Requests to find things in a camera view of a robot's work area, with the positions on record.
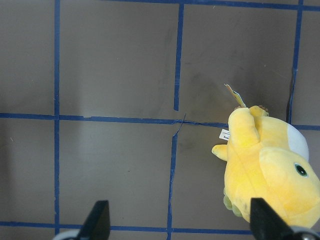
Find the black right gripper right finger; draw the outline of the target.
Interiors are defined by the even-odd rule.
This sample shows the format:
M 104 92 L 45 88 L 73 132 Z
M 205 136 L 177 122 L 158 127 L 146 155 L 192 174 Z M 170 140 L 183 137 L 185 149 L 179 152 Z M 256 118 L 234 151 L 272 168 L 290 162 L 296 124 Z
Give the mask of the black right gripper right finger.
M 250 200 L 250 230 L 256 240 L 318 240 L 320 235 L 302 226 L 288 225 L 263 198 Z

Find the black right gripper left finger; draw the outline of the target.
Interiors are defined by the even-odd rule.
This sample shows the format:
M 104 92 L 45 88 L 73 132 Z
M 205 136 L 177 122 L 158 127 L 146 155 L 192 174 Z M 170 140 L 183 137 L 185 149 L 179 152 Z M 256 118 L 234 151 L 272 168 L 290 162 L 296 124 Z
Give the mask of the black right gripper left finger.
M 110 207 L 108 200 L 98 200 L 80 230 L 57 234 L 54 240 L 108 240 L 110 237 Z

